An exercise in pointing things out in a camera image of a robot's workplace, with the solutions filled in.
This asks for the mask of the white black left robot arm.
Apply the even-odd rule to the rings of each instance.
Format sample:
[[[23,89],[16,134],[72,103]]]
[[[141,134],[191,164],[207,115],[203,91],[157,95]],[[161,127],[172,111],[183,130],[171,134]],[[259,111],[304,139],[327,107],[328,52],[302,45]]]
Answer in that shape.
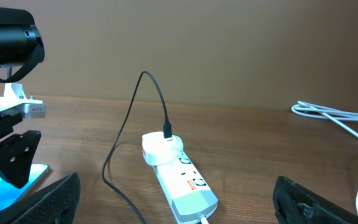
[[[29,181],[30,168],[41,133],[14,133],[24,118],[45,116],[43,101],[27,98],[20,81],[45,58],[42,37],[32,14],[23,9],[0,7],[0,178],[21,189]]]

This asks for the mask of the blue Galaxy smartphone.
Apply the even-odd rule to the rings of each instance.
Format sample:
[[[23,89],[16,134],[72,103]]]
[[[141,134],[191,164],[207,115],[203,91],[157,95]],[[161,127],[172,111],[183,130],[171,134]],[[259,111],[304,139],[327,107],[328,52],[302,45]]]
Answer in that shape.
[[[32,164],[28,183],[21,189],[14,187],[0,178],[0,211],[27,195],[49,172],[47,164]]]

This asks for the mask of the white power extension strip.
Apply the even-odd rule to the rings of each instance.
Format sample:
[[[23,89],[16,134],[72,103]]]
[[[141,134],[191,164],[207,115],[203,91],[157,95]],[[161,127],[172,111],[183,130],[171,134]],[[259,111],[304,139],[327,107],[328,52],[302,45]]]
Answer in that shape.
[[[153,170],[178,224],[208,224],[219,200],[185,153]]]

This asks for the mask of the white USB charger plug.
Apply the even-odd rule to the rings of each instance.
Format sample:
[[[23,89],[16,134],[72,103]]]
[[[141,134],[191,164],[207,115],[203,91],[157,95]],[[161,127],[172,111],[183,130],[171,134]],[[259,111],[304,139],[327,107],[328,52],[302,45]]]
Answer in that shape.
[[[143,157],[150,166],[159,166],[171,162],[183,152],[183,141],[176,135],[164,138],[164,133],[157,131],[142,136]]]

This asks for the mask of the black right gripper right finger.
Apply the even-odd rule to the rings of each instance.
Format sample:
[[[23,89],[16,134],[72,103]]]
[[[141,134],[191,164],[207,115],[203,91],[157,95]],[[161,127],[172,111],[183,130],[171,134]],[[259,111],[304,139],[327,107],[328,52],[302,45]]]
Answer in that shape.
[[[275,183],[273,206],[279,224],[358,224],[358,216],[284,176]]]

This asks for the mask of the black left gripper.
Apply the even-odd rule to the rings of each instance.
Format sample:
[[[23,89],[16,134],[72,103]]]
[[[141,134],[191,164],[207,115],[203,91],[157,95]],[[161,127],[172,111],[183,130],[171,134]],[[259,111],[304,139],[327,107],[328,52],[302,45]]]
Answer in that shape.
[[[13,126],[23,120],[20,112],[0,113],[0,139],[13,132]],[[13,134],[0,142],[0,178],[21,189],[29,181],[30,168],[41,132],[28,130]]]

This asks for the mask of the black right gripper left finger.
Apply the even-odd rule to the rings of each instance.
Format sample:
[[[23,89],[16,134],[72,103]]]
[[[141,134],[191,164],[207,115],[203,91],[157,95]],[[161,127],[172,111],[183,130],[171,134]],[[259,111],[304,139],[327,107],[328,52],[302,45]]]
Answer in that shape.
[[[0,211],[0,224],[72,224],[80,200],[76,172]]]

